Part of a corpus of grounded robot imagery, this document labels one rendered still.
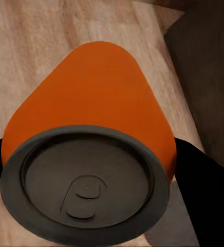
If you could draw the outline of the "trash can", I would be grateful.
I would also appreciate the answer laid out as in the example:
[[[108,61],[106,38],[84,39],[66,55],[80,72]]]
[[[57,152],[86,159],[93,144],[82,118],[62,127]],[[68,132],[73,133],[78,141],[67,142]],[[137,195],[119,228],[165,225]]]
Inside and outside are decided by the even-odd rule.
[[[177,181],[164,214],[144,236],[152,247],[200,247]]]

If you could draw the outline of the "can of soda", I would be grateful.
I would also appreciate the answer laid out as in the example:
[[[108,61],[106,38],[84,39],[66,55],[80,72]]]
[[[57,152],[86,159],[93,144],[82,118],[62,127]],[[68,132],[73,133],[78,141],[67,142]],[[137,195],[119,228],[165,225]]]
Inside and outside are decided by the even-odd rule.
[[[33,234],[70,247],[110,247],[164,214],[176,142],[136,59],[95,41],[75,48],[11,117],[0,192]]]

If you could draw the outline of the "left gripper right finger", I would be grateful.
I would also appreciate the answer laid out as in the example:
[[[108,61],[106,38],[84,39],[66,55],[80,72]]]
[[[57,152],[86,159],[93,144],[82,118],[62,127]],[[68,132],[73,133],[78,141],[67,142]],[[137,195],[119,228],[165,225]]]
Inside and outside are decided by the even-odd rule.
[[[200,247],[224,247],[224,167],[175,138],[176,177]]]

